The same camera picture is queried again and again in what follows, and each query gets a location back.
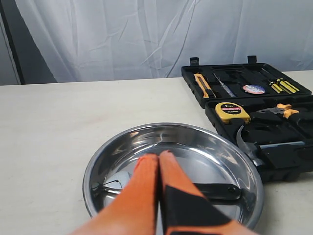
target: white backdrop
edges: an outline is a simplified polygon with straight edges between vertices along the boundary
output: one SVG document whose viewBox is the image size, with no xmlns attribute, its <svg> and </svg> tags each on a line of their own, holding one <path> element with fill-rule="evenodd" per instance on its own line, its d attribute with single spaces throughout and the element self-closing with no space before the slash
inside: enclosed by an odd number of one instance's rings
<svg viewBox="0 0 313 235">
<path fill-rule="evenodd" d="M 312 0 L 16 0 L 58 82 L 181 76 L 201 64 L 313 69 Z"/>
</svg>

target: yellow tape measure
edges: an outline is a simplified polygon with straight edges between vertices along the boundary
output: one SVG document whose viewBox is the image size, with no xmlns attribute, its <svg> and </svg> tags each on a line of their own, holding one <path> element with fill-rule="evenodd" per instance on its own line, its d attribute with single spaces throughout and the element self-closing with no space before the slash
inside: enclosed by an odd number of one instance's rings
<svg viewBox="0 0 313 235">
<path fill-rule="evenodd" d="M 249 114 L 240 105 L 235 103 L 218 103 L 215 106 L 215 112 L 225 124 L 229 124 L 229 120 L 232 118 L 241 118 L 245 121 L 246 124 L 250 122 Z"/>
</svg>

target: table surface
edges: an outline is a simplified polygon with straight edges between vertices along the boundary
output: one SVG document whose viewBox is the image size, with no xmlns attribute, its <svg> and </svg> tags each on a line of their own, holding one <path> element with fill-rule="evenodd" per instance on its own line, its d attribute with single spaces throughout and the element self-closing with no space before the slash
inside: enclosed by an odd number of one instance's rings
<svg viewBox="0 0 313 235">
<path fill-rule="evenodd" d="M 313 71 L 286 74 L 313 91 Z M 67 234 L 88 221 L 87 163 L 126 129 L 178 122 L 215 132 L 182 78 L 2 86 L 0 100 L 0 231 L 6 235 Z M 312 233 L 313 173 L 264 188 L 255 231 Z"/>
</svg>

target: pliers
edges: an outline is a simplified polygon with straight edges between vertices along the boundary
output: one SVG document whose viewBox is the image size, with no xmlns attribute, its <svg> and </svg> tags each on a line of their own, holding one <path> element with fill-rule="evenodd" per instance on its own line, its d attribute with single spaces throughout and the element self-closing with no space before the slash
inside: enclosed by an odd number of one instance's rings
<svg viewBox="0 0 313 235">
<path fill-rule="evenodd" d="M 274 114 L 283 114 L 284 118 L 289 118 L 290 115 L 299 113 L 298 110 L 291 109 L 291 104 L 277 104 L 275 108 L 261 109 L 259 113 L 272 112 Z"/>
<path fill-rule="evenodd" d="M 141 156 L 115 200 L 73 235 L 154 235 L 158 202 L 165 235 L 256 234 L 216 209 L 166 150 Z"/>
</svg>

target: stainless steel bowl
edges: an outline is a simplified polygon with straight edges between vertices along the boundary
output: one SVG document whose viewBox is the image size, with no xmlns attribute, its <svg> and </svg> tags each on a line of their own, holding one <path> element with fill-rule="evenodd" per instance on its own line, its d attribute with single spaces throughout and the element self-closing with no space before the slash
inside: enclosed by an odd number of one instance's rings
<svg viewBox="0 0 313 235">
<path fill-rule="evenodd" d="M 229 217 L 253 229 L 263 208 L 264 192 L 252 161 L 235 145 L 210 131 L 176 123 L 148 124 L 124 131 L 102 145 L 90 160 L 83 180 L 87 210 L 95 216 L 105 197 L 95 189 L 115 173 L 132 174 L 138 157 L 170 149 L 194 183 L 229 183 L 242 189 L 232 205 L 215 205 Z"/>
</svg>

